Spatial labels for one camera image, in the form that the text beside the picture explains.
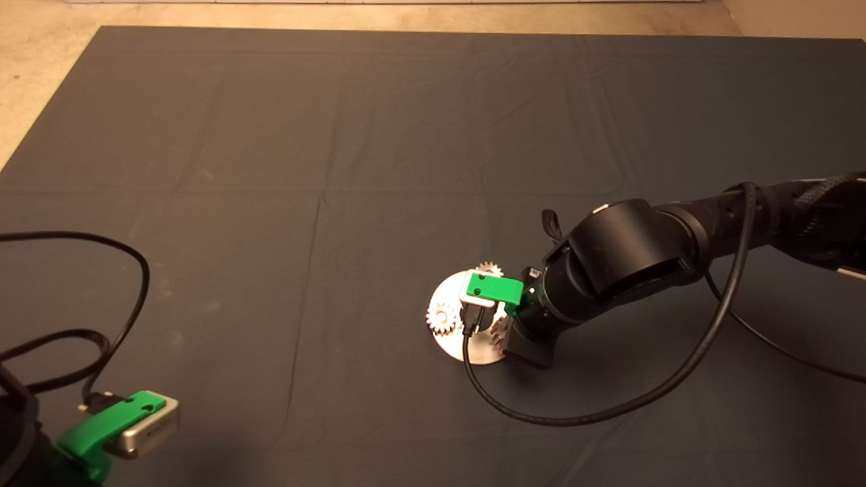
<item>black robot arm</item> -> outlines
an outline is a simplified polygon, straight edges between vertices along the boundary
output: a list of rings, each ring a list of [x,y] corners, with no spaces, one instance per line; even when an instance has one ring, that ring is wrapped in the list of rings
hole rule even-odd
[[[704,277],[713,259],[737,248],[741,192],[650,206],[629,199],[597,208],[557,240],[543,268],[523,271],[524,295],[505,354],[550,367],[557,337],[604,311]],[[798,260],[866,275],[866,172],[799,180],[757,190],[750,247],[773,245]]]

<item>silver gear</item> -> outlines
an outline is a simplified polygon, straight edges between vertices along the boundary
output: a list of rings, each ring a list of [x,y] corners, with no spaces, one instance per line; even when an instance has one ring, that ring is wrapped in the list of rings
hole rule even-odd
[[[490,274],[499,277],[505,275],[505,273],[502,272],[502,269],[500,269],[498,265],[489,261],[478,264],[478,266],[475,267],[475,270],[480,270],[481,272],[489,272]]]
[[[449,334],[457,328],[457,313],[444,302],[427,308],[427,326],[434,334]]]
[[[496,320],[490,327],[490,342],[502,353],[502,345],[505,343],[505,336],[508,333],[508,316]]]

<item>beige floor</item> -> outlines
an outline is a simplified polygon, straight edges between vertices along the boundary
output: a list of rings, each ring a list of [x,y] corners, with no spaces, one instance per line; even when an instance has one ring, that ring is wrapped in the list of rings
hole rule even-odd
[[[796,36],[796,19],[791,21],[788,16],[787,23],[780,25],[771,22],[776,16],[767,5],[777,1],[726,0],[736,7],[737,18],[749,26],[748,35]],[[862,0],[826,1],[853,5]],[[749,2],[763,3],[765,8],[755,10]],[[814,11],[805,13],[818,15]],[[811,19],[803,23],[812,26],[807,35],[821,35],[827,28],[823,24],[815,28]],[[0,169],[101,25],[743,35],[722,0],[548,5],[69,4],[63,0],[0,0]]]

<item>silver disc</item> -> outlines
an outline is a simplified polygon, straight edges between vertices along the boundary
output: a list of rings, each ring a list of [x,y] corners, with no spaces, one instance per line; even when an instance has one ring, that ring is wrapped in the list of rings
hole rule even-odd
[[[459,361],[463,361],[463,323],[460,320],[460,309],[462,307],[460,293],[463,291],[462,285],[465,278],[466,271],[464,270],[463,272],[452,274],[442,281],[436,288],[436,291],[433,292],[433,296],[430,298],[430,305],[427,308],[428,325],[430,325],[430,319],[436,319],[436,310],[438,308],[447,308],[456,314],[454,327],[450,331],[437,333],[430,327],[428,327],[428,331],[446,354]],[[498,308],[490,324],[505,316],[505,303],[501,302],[497,306]],[[494,343],[494,337],[491,333],[492,328],[488,326],[486,330],[472,335],[472,338],[469,339],[469,360],[473,365],[492,364],[505,358],[502,355],[501,347]]]

